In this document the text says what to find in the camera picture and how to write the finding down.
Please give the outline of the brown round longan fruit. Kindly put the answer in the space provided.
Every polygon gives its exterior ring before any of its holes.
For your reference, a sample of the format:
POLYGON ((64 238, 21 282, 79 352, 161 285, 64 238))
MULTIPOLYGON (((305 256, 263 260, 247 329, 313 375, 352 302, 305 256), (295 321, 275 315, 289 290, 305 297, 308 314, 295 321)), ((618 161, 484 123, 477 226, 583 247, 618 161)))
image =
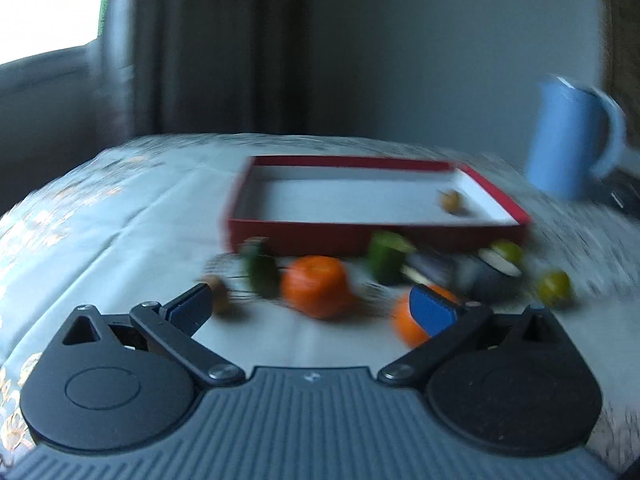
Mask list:
POLYGON ((438 199, 440 208, 447 214, 462 214, 462 211, 464 211, 464 197, 453 188, 440 191, 438 199))

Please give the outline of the small brown longan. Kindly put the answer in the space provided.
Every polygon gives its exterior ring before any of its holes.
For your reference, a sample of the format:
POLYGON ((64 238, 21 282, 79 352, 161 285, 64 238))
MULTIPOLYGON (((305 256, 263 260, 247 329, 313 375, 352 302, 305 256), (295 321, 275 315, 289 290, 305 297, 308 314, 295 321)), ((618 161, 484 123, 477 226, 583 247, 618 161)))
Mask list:
POLYGON ((212 295, 210 304, 213 314, 224 314, 231 307, 229 289, 224 280, 215 274, 208 274, 202 277, 202 282, 206 284, 212 295))

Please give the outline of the green cut lime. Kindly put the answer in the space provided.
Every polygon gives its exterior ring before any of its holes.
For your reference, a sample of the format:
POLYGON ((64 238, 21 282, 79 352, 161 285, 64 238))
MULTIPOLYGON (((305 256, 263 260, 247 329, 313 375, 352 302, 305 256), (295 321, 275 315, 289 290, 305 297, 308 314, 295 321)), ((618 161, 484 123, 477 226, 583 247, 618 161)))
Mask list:
POLYGON ((397 284, 408 255, 416 248, 405 237, 390 231, 372 234, 367 252, 367 265, 372 278, 381 285, 397 284))

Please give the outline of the yellow-green small fruit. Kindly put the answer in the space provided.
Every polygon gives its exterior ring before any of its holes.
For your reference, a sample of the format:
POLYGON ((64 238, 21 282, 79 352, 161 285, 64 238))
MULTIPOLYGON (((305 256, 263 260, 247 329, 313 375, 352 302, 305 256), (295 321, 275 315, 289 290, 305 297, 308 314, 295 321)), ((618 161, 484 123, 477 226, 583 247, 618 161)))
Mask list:
POLYGON ((562 270, 541 274, 536 284, 539 301, 547 308, 565 308, 574 301, 572 282, 562 270))

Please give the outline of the white floral tablecloth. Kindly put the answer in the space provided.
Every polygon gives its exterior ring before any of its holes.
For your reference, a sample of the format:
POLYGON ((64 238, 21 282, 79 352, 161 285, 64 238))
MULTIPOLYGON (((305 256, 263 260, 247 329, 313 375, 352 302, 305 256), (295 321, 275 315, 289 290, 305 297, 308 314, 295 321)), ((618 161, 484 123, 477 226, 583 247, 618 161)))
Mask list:
POLYGON ((196 134, 111 148, 32 192, 1 219, 1 465, 34 445, 18 400, 41 352, 74 307, 106 313, 165 302, 204 273, 229 274, 224 210, 254 155, 357 155, 463 162, 532 217, 530 272, 572 279, 559 318, 597 376, 603 414, 590 445, 614 470, 639 455, 639 225, 593 203, 535 191, 491 154, 366 139, 196 134))

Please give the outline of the dark green lime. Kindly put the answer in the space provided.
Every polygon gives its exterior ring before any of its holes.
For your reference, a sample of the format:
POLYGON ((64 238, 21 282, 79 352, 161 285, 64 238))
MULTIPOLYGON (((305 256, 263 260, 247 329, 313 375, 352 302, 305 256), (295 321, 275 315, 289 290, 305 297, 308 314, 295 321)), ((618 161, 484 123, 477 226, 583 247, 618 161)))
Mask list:
POLYGON ((278 298, 281 274, 268 240, 260 236, 248 238, 241 246, 240 256, 250 290, 262 298, 278 298))

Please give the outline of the large orange tangerine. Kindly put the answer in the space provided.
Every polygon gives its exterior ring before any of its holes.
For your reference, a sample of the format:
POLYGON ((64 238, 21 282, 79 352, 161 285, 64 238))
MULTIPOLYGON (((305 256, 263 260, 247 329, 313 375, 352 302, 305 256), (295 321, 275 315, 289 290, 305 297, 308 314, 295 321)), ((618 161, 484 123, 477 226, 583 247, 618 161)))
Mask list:
POLYGON ((343 315, 355 303, 344 264, 326 256, 295 259, 282 274, 280 292, 289 307, 318 320, 343 315))

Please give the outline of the red shallow cardboard box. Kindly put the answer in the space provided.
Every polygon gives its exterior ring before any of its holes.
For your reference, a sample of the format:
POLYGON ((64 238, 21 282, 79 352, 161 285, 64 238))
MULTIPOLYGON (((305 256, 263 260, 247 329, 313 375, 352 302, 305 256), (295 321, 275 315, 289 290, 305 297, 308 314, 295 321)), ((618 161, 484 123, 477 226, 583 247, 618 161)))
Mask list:
POLYGON ((444 252, 472 252, 494 240, 526 239, 532 218, 512 198, 461 162, 334 155, 260 155, 235 180, 224 219, 238 252, 265 237, 278 256, 363 255, 376 231, 444 252), (464 197, 447 214, 438 193, 464 197))

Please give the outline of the light blue electric kettle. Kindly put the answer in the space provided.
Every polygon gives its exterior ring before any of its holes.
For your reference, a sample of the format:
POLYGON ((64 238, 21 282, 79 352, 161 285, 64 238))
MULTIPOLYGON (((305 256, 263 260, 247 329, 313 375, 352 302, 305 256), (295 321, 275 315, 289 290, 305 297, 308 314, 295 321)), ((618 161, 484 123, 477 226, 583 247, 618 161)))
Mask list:
POLYGON ((626 148, 626 117, 612 96, 561 76, 541 85, 526 180, 557 200, 584 200, 626 148))

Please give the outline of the brown patterned curtain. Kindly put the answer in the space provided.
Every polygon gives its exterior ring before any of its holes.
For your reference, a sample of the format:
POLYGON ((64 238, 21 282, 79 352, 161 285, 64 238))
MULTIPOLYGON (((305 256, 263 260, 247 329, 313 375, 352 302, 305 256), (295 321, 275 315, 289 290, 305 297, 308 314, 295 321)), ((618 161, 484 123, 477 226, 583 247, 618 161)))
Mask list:
POLYGON ((309 0, 105 0, 94 71, 102 138, 303 132, 309 20, 309 0))

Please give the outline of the window with grey frame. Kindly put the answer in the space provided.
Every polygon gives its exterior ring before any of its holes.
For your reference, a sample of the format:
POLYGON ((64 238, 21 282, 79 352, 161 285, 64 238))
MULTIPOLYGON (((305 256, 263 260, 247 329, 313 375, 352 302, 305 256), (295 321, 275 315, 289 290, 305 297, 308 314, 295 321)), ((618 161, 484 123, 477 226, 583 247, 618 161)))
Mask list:
POLYGON ((91 96, 111 0, 1 0, 1 113, 50 103, 66 86, 91 96))

